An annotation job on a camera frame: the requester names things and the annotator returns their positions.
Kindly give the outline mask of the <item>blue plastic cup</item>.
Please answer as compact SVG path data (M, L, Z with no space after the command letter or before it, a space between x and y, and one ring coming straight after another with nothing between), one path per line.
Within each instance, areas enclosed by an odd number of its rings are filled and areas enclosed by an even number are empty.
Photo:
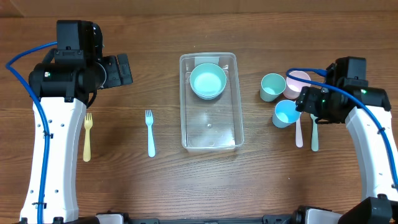
M296 110L296 102L282 100L275 106L272 122L277 128L286 128L295 123L300 116L301 112Z

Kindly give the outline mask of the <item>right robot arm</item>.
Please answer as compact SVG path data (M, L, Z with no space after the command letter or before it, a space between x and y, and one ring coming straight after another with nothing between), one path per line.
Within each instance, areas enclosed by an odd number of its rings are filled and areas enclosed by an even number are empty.
M365 58L338 58L312 72L324 82L307 80L296 110L316 116L317 124L346 125L358 159L362 199L343 215L300 206L291 223L397 223L397 147L387 92L369 86Z

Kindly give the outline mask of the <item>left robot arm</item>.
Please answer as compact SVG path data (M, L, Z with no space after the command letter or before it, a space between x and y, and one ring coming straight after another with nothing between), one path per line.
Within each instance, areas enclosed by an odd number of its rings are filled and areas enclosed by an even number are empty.
M57 40L29 74L35 141L20 223L99 223L81 218L76 163L81 127L98 90L133 83L126 54L103 56L103 35L91 21L57 22Z

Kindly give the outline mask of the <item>yellow plastic fork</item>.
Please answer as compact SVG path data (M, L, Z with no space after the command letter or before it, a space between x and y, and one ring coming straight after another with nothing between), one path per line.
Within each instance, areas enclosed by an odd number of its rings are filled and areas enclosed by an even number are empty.
M93 117L91 113L87 113L84 120L85 143L83 148L83 160L89 162L91 160L91 139L90 130L93 127Z

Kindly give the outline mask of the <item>pink plastic cup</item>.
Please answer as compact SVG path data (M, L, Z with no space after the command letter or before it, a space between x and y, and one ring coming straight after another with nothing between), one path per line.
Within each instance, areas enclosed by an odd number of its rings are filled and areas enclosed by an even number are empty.
M303 72L303 71L292 71L289 73L293 77L301 78L304 80L311 80L310 76ZM292 78L287 77L286 78L286 89L284 90L283 94L286 98L290 100L294 100L299 97L300 92L304 86L310 86L310 83L305 83L305 82L300 82L297 80L294 80Z

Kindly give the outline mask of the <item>green plastic cup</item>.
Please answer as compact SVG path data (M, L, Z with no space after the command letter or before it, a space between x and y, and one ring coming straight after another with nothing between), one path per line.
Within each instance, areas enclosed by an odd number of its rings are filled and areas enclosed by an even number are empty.
M261 80L260 97L263 101L274 101L286 89L286 80L277 73L269 73Z

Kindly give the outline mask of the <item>light blue plastic fork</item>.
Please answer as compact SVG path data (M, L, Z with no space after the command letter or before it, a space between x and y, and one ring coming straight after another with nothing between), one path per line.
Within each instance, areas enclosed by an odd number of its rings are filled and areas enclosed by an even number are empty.
M153 137L152 125L154 123L154 117L152 110L146 110L146 125L147 125L147 140L148 140L148 156L155 157L155 143Z

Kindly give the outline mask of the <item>light blue bowl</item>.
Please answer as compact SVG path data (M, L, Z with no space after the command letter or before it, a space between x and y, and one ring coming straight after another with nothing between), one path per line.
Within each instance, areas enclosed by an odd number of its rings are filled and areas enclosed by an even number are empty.
M213 100L225 89L227 76L224 70L213 63L196 66L190 75L190 86L201 99Z

